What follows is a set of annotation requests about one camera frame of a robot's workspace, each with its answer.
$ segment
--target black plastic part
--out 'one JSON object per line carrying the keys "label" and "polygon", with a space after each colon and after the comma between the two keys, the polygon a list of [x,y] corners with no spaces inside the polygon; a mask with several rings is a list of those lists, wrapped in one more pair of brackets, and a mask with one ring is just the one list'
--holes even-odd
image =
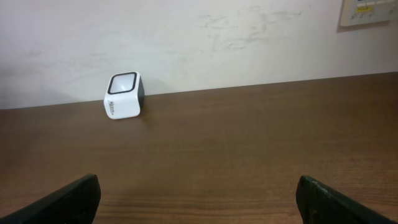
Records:
{"label": "black plastic part", "polygon": [[144,84],[142,84],[141,77],[139,78],[137,97],[138,97],[139,107],[140,107],[140,109],[142,109],[142,107],[144,106],[145,90],[144,90]]}
{"label": "black plastic part", "polygon": [[[112,93],[112,92],[111,92],[111,87],[112,87],[112,84],[113,84],[113,79],[114,79],[115,77],[120,76],[120,75],[130,75],[130,74],[133,74],[133,75],[134,75],[134,81],[133,81],[133,83],[132,83],[131,89],[130,89],[130,90],[126,90],[126,91],[119,91],[119,92],[116,92],[116,93]],[[135,88],[135,86],[136,86],[136,81],[137,81],[137,73],[135,73],[135,72],[127,72],[127,73],[122,73],[122,74],[114,75],[114,76],[112,77],[111,83],[109,84],[109,87],[108,87],[108,94],[113,95],[113,94],[128,93],[128,92],[130,92],[130,91],[133,91],[134,88]]]}
{"label": "black plastic part", "polygon": [[301,177],[296,202],[304,224],[397,224],[309,176]]}
{"label": "black plastic part", "polygon": [[0,224],[90,224],[101,198],[100,184],[88,174],[2,219]]}

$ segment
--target wooden table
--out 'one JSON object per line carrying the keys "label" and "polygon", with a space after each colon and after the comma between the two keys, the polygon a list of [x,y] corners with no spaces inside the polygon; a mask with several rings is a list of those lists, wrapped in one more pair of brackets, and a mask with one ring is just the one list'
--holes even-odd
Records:
{"label": "wooden table", "polygon": [[95,223],[301,223],[308,174],[398,220],[398,73],[0,111],[0,216],[87,173]]}

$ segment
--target white cube speaker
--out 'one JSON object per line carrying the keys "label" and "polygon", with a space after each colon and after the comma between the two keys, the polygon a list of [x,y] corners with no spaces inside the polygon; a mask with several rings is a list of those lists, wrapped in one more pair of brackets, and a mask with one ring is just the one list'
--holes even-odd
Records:
{"label": "white cube speaker", "polygon": [[105,93],[104,106],[111,119],[139,115],[144,104],[144,85],[138,72],[112,76]]}

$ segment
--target white wall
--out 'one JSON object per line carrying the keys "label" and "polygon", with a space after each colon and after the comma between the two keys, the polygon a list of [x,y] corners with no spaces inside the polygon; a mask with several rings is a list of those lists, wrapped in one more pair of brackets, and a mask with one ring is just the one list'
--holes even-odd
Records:
{"label": "white wall", "polygon": [[398,70],[398,26],[337,32],[337,0],[0,0],[0,108]]}

